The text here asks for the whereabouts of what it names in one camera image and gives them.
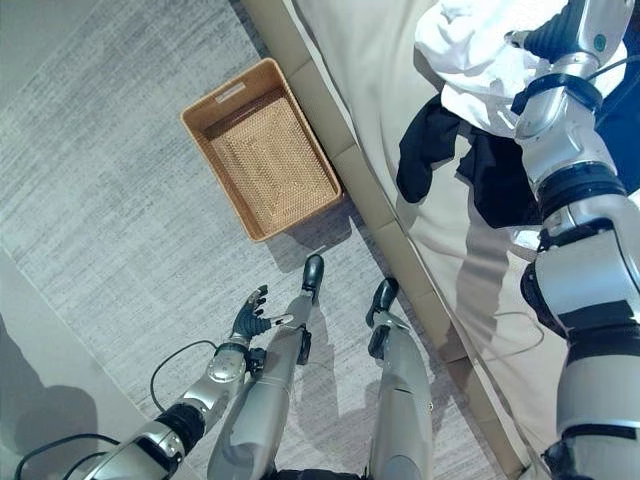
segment white cloth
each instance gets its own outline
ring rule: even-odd
[[[415,45],[446,84],[442,105],[493,135],[513,138],[513,97],[537,71],[539,57],[505,44],[512,30],[535,30],[560,12],[566,0],[441,0],[418,21]],[[625,58],[620,47],[609,63]],[[624,66],[599,76],[606,96],[624,78]]]

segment black cable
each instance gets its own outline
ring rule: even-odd
[[[158,401],[158,398],[156,397],[156,391],[155,391],[155,380],[156,380],[156,375],[158,375],[158,373],[160,372],[160,369],[162,367],[164,367],[167,362],[169,362],[171,359],[173,359],[175,356],[180,355],[182,352],[184,352],[185,350],[188,350],[191,347],[195,347],[196,345],[201,345],[203,343],[206,343],[207,345],[211,345],[215,350],[218,349],[218,347],[216,346],[215,343],[213,343],[210,340],[198,340],[197,342],[193,342],[190,343],[189,345],[182,347],[180,350],[177,350],[175,352],[173,352],[171,355],[169,355],[167,358],[165,358],[160,365],[158,365],[156,367],[156,369],[153,371],[153,374],[151,375],[151,380],[149,381],[149,391],[151,392],[151,400],[153,400],[153,403],[155,404],[156,407],[158,407],[158,410],[160,410],[162,413],[166,412],[166,409],[160,405],[160,402]]]
[[[76,469],[80,465],[82,465],[84,462],[86,462],[87,460],[90,460],[92,458],[95,458],[95,457],[101,457],[105,453],[107,453],[107,452],[95,452],[95,453],[92,453],[90,455],[87,455],[86,457],[81,458],[80,460],[78,460],[76,463],[73,464],[73,466],[69,469],[69,471],[67,473],[65,473],[64,477],[62,477],[62,480],[69,480],[69,478],[71,477],[71,474],[73,472],[75,472]]]
[[[13,480],[22,480],[22,469],[24,468],[25,464],[33,457],[40,455],[41,453],[44,453],[48,450],[51,450],[52,448],[56,448],[56,447],[59,447],[60,445],[64,445],[65,443],[73,442],[74,440],[81,440],[83,438],[95,438],[98,440],[102,440],[104,442],[108,442],[112,445],[120,444],[120,442],[118,442],[117,440],[114,440],[113,438],[107,437],[105,435],[100,435],[99,433],[78,433],[76,435],[71,435],[69,437],[61,438],[60,440],[56,440],[55,442],[47,443],[41,447],[38,447],[35,450],[32,450],[29,453],[27,453],[24,457],[22,457],[22,460],[20,460],[20,463],[18,463],[18,466],[16,467],[16,472],[13,475]]]
[[[601,68],[597,72],[592,73],[585,80],[587,82],[591,81],[594,78],[599,77],[603,73],[607,73],[609,70],[613,70],[614,68],[619,67],[620,65],[624,65],[625,63],[633,63],[633,62],[640,62],[640,55],[630,55],[627,58],[623,58],[622,60],[618,60],[617,62],[612,63],[611,65],[609,65],[608,67]]]

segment black joint cover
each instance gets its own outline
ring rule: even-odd
[[[204,435],[204,419],[197,408],[185,403],[172,405],[156,422],[173,430],[184,445],[185,455],[193,449]]]

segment black fabric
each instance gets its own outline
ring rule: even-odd
[[[473,128],[472,147],[457,172],[471,182],[473,201],[493,228],[541,223],[522,166],[522,148],[510,138]]]
[[[400,140],[396,182],[409,203],[422,200],[431,188],[431,164],[453,157],[460,117],[446,110],[440,95],[432,98]]]
[[[640,53],[640,2],[625,35],[629,55]],[[623,82],[605,99],[596,116],[602,136],[627,192],[640,187],[640,63],[630,63]],[[429,192],[433,165],[454,156],[455,139],[466,123],[431,99],[411,121],[400,141],[396,183],[409,203]],[[522,150],[512,139],[471,129],[471,150],[458,173],[473,186],[474,204],[493,228],[538,225],[541,215],[522,166]]]
[[[628,55],[640,54],[640,2],[636,2],[624,37]],[[604,100],[597,121],[627,192],[640,186],[640,63],[629,63],[624,80]]]
[[[269,480],[362,480],[362,477],[327,470],[282,470]]]
[[[416,115],[400,141],[396,182],[409,203],[429,192],[432,165],[453,157],[456,135],[465,123],[442,106],[440,95]],[[471,129],[471,150],[458,173],[474,188],[476,208],[493,228],[540,223],[540,213],[522,167],[522,149],[511,139]]]

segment carpet floor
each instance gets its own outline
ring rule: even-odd
[[[185,106],[264,55],[238,1],[99,2],[2,113],[0,240],[149,417],[149,376],[165,356],[222,339],[259,284],[270,288],[267,314],[280,313],[306,256],[321,252],[310,364],[296,373],[277,464],[362,472],[380,376],[364,314],[383,258],[348,198],[250,242],[179,121]],[[425,347],[437,478],[504,478],[400,300],[395,313]],[[161,400],[197,378],[210,353],[198,347],[169,364]],[[216,431],[188,459],[202,478]]]

